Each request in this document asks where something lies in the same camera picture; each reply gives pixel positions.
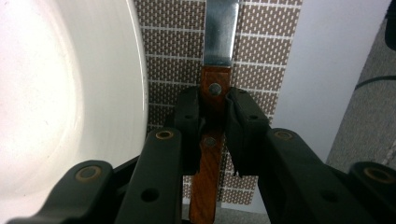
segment cable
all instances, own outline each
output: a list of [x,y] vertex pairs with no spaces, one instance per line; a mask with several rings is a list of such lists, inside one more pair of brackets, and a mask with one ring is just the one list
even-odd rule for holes
[[358,88],[360,88],[362,86],[365,86],[365,85],[367,85],[369,83],[376,82],[376,81],[381,81],[381,80],[394,80],[394,81],[396,81],[396,76],[373,77],[373,78],[367,79],[367,80],[359,83],[358,85],[356,85],[355,90],[357,90]]

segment metal blade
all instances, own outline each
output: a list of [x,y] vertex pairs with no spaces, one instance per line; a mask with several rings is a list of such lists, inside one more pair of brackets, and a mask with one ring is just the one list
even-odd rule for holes
[[231,66],[239,0],[207,0],[204,65]]

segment white bowl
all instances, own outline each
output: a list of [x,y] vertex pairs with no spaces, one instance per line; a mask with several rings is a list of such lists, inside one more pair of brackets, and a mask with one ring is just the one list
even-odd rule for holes
[[132,0],[0,0],[0,223],[73,165],[140,154],[148,89]]

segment knife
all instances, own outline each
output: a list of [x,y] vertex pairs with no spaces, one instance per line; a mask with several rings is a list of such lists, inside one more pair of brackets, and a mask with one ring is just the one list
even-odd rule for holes
[[213,223],[223,146],[225,95],[230,89],[238,0],[207,0],[201,108],[206,118],[200,143],[200,171],[192,178],[190,222]]

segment wood grain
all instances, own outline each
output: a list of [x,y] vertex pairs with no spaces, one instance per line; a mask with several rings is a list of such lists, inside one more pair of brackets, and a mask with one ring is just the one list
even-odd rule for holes
[[[225,95],[230,89],[230,74],[229,67],[204,66],[202,69],[200,106],[206,117],[206,126],[200,143],[200,171],[191,182],[191,223],[211,224],[215,220],[225,120]],[[209,91],[209,86],[213,83],[221,86],[219,95],[213,95]],[[213,138],[216,144],[206,144],[207,138]]]

